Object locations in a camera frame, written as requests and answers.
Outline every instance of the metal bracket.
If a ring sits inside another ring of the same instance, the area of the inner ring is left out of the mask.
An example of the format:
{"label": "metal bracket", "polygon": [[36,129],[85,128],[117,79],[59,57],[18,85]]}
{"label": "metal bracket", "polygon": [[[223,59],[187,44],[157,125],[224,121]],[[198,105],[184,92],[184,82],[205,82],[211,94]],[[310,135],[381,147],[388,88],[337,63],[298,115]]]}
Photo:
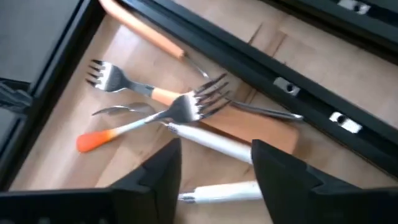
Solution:
{"label": "metal bracket", "polygon": [[32,105],[33,97],[24,90],[14,90],[0,82],[0,108],[14,113],[24,113]]}
{"label": "metal bracket", "polygon": [[286,93],[292,95],[292,96],[297,96],[297,94],[300,91],[300,88],[293,85],[291,82],[287,81],[286,79],[282,77],[278,77],[274,81],[274,85],[277,87],[283,89]]}
{"label": "metal bracket", "polygon": [[340,2],[337,3],[337,5],[346,8],[350,11],[354,11],[359,15],[365,15],[371,8],[370,5],[355,0],[340,0]]}
{"label": "metal bracket", "polygon": [[357,122],[353,121],[352,119],[347,118],[345,115],[334,112],[329,120],[336,122],[340,127],[344,128],[345,130],[351,133],[358,133],[362,129],[362,126]]}

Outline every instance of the white handle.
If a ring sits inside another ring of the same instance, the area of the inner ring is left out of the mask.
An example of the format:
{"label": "white handle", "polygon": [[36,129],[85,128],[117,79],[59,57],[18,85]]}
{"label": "white handle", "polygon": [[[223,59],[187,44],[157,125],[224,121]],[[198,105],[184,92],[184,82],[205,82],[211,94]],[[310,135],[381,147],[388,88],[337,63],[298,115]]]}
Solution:
{"label": "white handle", "polygon": [[169,123],[168,128],[183,138],[252,164],[250,146],[200,128]]}
{"label": "white handle", "polygon": [[262,194],[258,183],[249,181],[197,187],[194,192],[180,194],[178,197],[190,197],[195,203],[220,203],[259,200],[262,199]]}

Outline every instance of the orange tip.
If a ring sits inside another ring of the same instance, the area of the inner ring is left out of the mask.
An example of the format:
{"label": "orange tip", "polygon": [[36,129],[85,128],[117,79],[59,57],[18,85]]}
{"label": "orange tip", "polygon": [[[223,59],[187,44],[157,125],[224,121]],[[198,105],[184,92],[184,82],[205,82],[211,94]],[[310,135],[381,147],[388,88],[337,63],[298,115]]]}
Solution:
{"label": "orange tip", "polygon": [[76,141],[77,150],[79,152],[90,152],[115,137],[116,133],[113,129],[82,134]]}

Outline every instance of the fork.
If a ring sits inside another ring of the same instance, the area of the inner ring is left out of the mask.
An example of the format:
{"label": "fork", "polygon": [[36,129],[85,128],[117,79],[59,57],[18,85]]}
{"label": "fork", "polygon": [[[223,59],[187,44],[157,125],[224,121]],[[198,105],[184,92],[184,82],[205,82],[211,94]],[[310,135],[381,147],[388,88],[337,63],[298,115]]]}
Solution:
{"label": "fork", "polygon": [[[145,96],[149,96],[157,101],[164,102],[164,100],[168,100],[169,103],[170,99],[176,98],[179,94],[174,93],[172,91],[162,90],[160,88],[155,88],[150,85],[145,85],[137,82],[130,81],[124,74],[124,72],[117,66],[113,65],[112,63],[105,62],[102,60],[91,60],[95,66],[89,65],[95,73],[88,72],[90,79],[86,79],[86,81],[95,88],[99,88],[100,90],[108,91],[108,92],[117,92],[124,89],[130,89],[141,93]],[[202,75],[205,78],[208,78],[206,73]],[[294,120],[300,121],[303,120],[303,116],[293,113],[286,113],[282,111],[258,108],[255,106],[248,105],[247,103],[238,102],[232,100],[231,98],[227,97],[227,95],[223,94],[227,100],[232,102],[232,106],[239,108],[241,110],[250,112],[250,113],[257,113],[263,114],[270,117],[275,117],[279,119],[287,119],[287,120]]]}
{"label": "fork", "polygon": [[[123,112],[135,112],[141,114],[156,113],[155,109],[151,107],[151,105],[142,102],[135,102],[128,105],[115,105],[109,108],[104,108],[93,113],[93,116],[103,113],[116,115]],[[162,121],[160,123],[180,137],[189,139],[240,161],[252,164],[251,148],[247,144],[194,126],[175,124],[172,122],[165,123]]]}
{"label": "fork", "polygon": [[219,112],[230,102],[226,101],[221,105],[212,108],[213,105],[216,105],[217,102],[219,102],[221,99],[224,98],[223,95],[217,98],[213,98],[213,96],[217,94],[220,87],[215,90],[205,92],[216,83],[217,82],[215,81],[210,81],[199,87],[199,89],[197,90],[193,90],[186,94],[178,96],[172,102],[170,107],[165,111],[161,111],[159,113],[150,115],[146,118],[126,124],[124,126],[120,126],[118,128],[82,134],[81,136],[78,137],[76,141],[77,149],[80,152],[92,151],[95,148],[113,140],[114,138],[120,136],[123,133],[139,128],[145,124],[154,121],[161,121],[170,118],[172,121],[176,123],[189,123],[192,121],[199,121],[201,119],[205,119]]}

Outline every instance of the wooden handle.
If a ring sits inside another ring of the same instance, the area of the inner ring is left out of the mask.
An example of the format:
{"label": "wooden handle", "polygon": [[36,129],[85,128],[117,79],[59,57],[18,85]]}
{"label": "wooden handle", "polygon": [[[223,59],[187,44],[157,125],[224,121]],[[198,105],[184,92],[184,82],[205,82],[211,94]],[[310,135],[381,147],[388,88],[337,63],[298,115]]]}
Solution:
{"label": "wooden handle", "polygon": [[118,136],[113,129],[82,134],[76,140],[79,152],[90,152]]}
{"label": "wooden handle", "polygon": [[170,106],[180,95],[180,93],[175,93],[173,91],[155,88],[150,97],[158,102],[163,103],[164,105]]}
{"label": "wooden handle", "polygon": [[184,57],[184,50],[181,49],[177,44],[173,43],[170,39],[140,21],[114,0],[99,0],[99,2],[110,16],[117,19],[126,27],[132,29],[141,37],[145,38],[177,59],[182,59]]}
{"label": "wooden handle", "polygon": [[[170,106],[179,93],[155,88],[152,99]],[[202,123],[234,136],[246,144],[260,139],[286,153],[292,154],[299,139],[297,129],[281,120],[242,111],[227,106]]]}

